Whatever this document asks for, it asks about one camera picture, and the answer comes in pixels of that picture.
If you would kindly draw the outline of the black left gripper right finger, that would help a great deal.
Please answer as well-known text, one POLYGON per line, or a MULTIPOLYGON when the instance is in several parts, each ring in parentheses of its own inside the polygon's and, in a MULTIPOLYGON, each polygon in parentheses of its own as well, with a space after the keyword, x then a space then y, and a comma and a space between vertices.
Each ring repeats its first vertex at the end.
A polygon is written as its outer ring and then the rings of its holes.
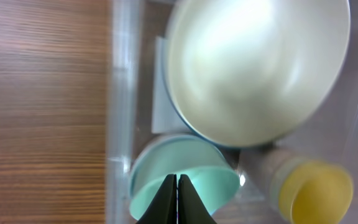
POLYGON ((178 224, 216 224, 187 175, 180 175, 177 190, 178 224))

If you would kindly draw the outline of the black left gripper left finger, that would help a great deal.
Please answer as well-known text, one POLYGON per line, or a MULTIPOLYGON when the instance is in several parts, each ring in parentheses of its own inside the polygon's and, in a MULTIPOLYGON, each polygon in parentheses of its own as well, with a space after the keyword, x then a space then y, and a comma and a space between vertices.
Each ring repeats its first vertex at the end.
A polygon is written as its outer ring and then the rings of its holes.
POLYGON ((177 176, 168 174, 137 224, 177 223, 177 176))

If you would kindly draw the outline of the cream plastic bowl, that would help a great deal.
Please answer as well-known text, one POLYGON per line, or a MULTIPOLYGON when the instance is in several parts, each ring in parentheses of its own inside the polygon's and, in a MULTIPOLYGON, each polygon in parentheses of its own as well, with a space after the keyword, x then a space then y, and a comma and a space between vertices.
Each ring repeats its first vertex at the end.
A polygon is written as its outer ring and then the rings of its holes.
POLYGON ((165 88, 203 139, 259 146, 292 132, 323 104, 350 31, 344 0, 177 1, 165 33, 165 88))

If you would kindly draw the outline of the light blue plastic bowl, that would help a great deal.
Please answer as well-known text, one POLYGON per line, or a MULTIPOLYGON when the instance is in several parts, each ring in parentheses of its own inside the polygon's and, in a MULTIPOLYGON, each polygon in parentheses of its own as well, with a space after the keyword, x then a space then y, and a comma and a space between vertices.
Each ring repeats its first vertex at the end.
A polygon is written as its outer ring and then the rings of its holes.
POLYGON ((190 134, 159 136, 150 141, 135 160, 129 179, 129 195, 134 199, 144 187, 167 174, 206 166, 228 166, 216 146, 190 134))

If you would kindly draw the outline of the mint green plastic bowl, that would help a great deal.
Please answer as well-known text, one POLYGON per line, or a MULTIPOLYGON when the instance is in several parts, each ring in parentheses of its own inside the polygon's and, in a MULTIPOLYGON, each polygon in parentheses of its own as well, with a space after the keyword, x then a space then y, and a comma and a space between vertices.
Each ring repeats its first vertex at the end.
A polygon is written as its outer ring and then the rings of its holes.
MULTIPOLYGON (((229 164, 227 167, 200 167, 176 175, 181 174, 190 178, 200 199, 211 215, 232 200, 240 187, 239 175, 229 164)), ((148 184, 134 199, 131 199, 129 212, 135 220, 139 220, 145 213, 165 177, 148 184)))

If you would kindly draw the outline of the cream plastic cup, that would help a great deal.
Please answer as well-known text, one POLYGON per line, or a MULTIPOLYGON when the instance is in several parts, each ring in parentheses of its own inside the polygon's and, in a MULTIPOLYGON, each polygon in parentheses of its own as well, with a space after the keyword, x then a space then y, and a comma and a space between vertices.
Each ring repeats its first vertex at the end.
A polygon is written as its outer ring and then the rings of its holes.
POLYGON ((239 166, 276 212, 279 211, 279 194, 285 179, 306 161, 306 157, 280 146, 243 149, 239 156, 239 166))

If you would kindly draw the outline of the yellow plastic cup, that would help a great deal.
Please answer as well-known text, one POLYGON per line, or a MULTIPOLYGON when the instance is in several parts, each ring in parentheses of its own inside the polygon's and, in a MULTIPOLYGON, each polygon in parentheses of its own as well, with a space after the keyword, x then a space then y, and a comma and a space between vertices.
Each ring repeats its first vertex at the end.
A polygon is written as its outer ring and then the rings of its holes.
POLYGON ((290 223, 338 224, 353 194, 354 182, 345 168, 305 160, 284 178, 278 191, 278 211, 290 223))

